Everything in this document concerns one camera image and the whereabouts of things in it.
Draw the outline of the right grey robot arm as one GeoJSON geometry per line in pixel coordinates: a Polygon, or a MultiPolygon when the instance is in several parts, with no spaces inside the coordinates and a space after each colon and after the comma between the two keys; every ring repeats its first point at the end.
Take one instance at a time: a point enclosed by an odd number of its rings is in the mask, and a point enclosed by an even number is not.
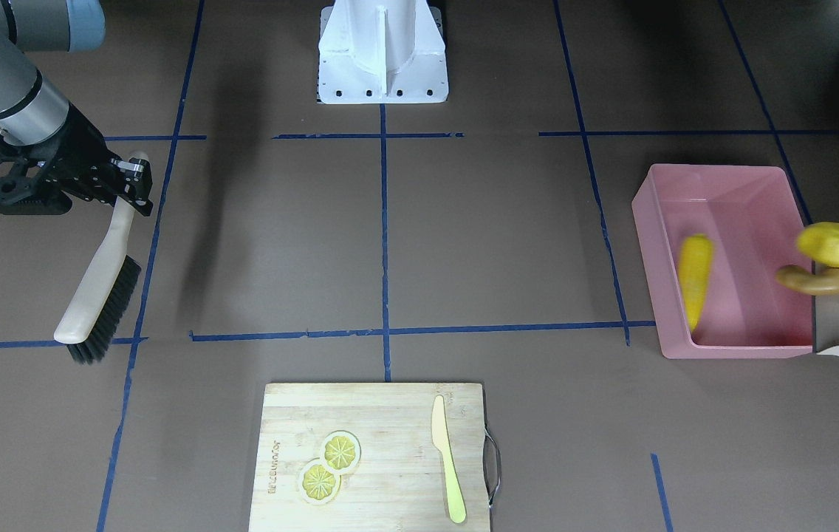
{"type": "Polygon", "coordinates": [[[145,155],[110,151],[102,132],[41,73],[29,51],[103,43],[98,1],[0,1],[0,214],[61,215],[78,199],[150,215],[145,155]]]}

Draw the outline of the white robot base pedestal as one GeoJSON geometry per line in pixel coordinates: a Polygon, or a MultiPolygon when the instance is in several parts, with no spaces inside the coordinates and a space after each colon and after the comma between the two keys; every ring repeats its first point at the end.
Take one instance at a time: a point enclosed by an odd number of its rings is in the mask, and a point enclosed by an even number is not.
{"type": "Polygon", "coordinates": [[[321,10],[316,97],[327,105],[440,103],[444,17],[428,1],[335,1],[321,10]]]}

